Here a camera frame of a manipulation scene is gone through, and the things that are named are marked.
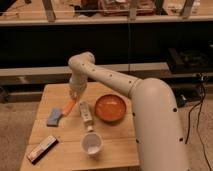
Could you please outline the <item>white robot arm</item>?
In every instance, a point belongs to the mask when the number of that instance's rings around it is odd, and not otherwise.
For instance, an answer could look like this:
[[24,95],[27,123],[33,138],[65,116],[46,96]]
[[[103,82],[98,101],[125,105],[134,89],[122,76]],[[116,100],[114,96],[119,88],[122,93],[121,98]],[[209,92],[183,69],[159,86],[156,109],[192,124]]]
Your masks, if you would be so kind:
[[131,100],[142,171],[190,171],[176,99],[167,83],[97,66],[90,52],[72,56],[68,66],[72,70],[69,85],[74,92],[82,93],[91,78]]

